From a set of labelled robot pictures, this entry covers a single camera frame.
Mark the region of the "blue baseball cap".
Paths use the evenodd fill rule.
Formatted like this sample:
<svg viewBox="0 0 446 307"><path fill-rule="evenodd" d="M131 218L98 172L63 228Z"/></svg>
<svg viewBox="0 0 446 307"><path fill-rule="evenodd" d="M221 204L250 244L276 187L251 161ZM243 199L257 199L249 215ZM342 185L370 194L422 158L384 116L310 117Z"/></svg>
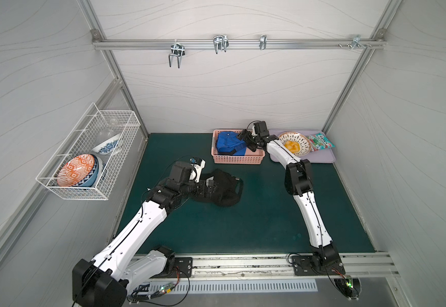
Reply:
<svg viewBox="0 0 446 307"><path fill-rule="evenodd" d="M244 156L247 144L238 138L238 133L222 131L216 140L216 150L219 156Z"/></svg>

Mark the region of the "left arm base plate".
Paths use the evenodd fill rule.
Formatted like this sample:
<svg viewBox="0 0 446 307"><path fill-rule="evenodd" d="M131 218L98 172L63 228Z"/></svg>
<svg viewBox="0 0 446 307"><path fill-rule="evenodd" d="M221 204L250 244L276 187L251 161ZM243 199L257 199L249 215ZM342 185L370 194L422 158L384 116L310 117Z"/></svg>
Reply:
<svg viewBox="0 0 446 307"><path fill-rule="evenodd" d="M181 276L186 274L189 278L192 276L193 258L192 257L171 257L167 260L162 272L152 276L154 279L172 278L176 279L177 274Z"/></svg>

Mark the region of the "black baseball cap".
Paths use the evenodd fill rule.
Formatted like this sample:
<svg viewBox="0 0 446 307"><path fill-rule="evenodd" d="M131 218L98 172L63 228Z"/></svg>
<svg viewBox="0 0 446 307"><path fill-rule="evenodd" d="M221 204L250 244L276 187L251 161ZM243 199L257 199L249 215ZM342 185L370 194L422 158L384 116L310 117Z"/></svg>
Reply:
<svg viewBox="0 0 446 307"><path fill-rule="evenodd" d="M208 178L214 178L218 182L219 198L217 200L204 200L202 197L203 185ZM191 198L196 202L212 203L218 207L232 207L241 200L243 187L244 181L242 179L216 169L211 173L201 175L197 184L197 192Z"/></svg>

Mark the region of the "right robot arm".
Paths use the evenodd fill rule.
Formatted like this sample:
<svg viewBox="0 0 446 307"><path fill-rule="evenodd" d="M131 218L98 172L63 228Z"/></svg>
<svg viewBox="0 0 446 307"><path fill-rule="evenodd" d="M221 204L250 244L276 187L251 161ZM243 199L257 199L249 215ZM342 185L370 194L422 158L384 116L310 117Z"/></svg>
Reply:
<svg viewBox="0 0 446 307"><path fill-rule="evenodd" d="M277 136L270 134L266 122L253 121L248 126L251 130L244 129L238 138L251 150L265 150L284 167L285 189L298 204L307 227L312 251L311 267L328 275L334 266L340 265L340 255L317 207L311 163L298 158Z"/></svg>

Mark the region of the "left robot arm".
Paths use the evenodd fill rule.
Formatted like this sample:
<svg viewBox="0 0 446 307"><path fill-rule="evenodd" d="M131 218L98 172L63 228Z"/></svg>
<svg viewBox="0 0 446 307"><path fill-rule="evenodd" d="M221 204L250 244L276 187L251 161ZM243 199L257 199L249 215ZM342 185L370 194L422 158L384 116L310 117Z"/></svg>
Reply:
<svg viewBox="0 0 446 307"><path fill-rule="evenodd" d="M73 304L123 306L148 279L170 271L170 249L153 249L137 262L132 258L183 200L202 195L205 182L200 178L205 164L201 158L175 162L169 176L147 192L139 211L113 241L92 260L77 262L72 271Z"/></svg>

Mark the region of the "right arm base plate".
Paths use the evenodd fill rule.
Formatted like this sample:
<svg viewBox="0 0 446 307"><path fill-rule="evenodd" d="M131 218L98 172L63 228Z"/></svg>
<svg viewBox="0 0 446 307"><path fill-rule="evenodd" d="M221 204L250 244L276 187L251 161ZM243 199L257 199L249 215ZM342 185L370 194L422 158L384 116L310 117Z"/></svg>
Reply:
<svg viewBox="0 0 446 307"><path fill-rule="evenodd" d="M298 253L288 254L286 260L293 268L295 276L342 276L346 275L344 264L340 257L319 260L315 254L300 255Z"/></svg>

